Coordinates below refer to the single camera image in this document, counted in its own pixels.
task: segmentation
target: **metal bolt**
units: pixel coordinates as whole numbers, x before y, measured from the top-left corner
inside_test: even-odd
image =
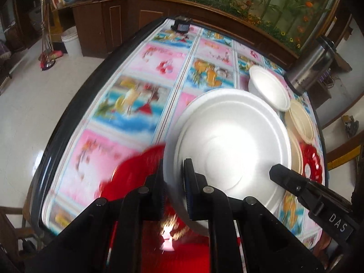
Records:
[[[147,194],[149,192],[149,189],[148,187],[146,186],[141,186],[139,189],[138,189],[138,193],[139,194]]]
[[[257,200],[254,197],[248,196],[245,198],[245,201],[247,202],[247,204],[249,205],[254,205],[256,204]]]
[[[97,206],[103,206],[107,203],[107,199],[103,197],[97,198],[95,203]]]
[[[203,190],[204,193],[211,194],[214,191],[214,188],[211,187],[211,186],[206,186],[206,187],[203,187],[202,190]]]

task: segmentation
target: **thermos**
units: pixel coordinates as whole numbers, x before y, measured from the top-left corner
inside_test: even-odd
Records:
[[[335,54],[334,43],[323,35],[319,36],[284,75],[288,86],[297,95],[302,95],[329,68]]]

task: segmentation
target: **white bucket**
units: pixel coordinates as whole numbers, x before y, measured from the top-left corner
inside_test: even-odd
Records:
[[[78,40],[77,28],[73,26],[61,35],[62,42],[69,56],[82,56],[80,41]]]

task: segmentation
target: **bowl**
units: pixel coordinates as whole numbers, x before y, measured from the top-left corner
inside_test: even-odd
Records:
[[[291,169],[302,175],[303,174],[303,156],[302,156],[300,144],[291,130],[288,129],[287,132],[288,132],[288,136],[289,136],[289,142],[291,144],[291,156],[292,156]]]
[[[183,161],[229,197],[256,197],[272,213],[285,190],[269,178],[280,163],[291,168],[283,122],[263,100],[246,91],[216,89],[193,100],[175,123],[163,157],[163,177],[172,207],[193,231],[208,236],[208,222],[194,222],[186,209]]]
[[[312,144],[314,140],[313,124],[305,108],[295,99],[291,100],[291,106],[284,114],[286,126],[298,139],[298,142]]]
[[[248,90],[267,102],[273,109],[288,111],[290,102],[286,88],[275,75],[258,65],[249,69]]]

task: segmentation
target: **tiled floor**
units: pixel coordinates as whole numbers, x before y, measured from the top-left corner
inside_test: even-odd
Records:
[[[0,206],[23,206],[37,157],[75,93],[103,61],[64,55],[41,71],[40,51],[41,42],[30,48],[0,95]]]

